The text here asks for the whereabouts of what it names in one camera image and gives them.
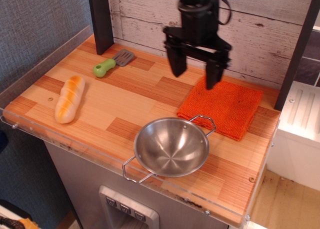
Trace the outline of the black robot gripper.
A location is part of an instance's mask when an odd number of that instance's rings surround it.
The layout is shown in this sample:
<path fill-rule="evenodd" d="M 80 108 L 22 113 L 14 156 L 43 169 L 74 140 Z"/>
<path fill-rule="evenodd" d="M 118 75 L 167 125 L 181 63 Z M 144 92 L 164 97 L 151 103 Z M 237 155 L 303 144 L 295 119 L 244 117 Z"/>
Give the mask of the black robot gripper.
<path fill-rule="evenodd" d="M 232 15 L 228 0 L 179 0 L 180 27 L 166 26 L 164 42 L 175 77 L 187 69 L 187 57 L 206 63 L 206 89 L 220 82 L 229 65 L 231 45 L 218 36 Z"/>

